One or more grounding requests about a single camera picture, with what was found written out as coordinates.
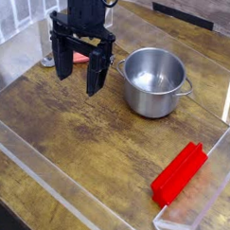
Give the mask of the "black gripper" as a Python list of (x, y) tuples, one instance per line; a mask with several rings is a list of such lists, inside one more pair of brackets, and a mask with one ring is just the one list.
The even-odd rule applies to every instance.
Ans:
[(87, 95), (93, 96), (104, 86), (109, 70), (115, 35), (105, 27), (106, 8), (118, 0), (67, 0), (67, 12), (53, 11), (50, 31), (57, 77), (64, 80), (73, 71), (73, 51), (89, 55)]

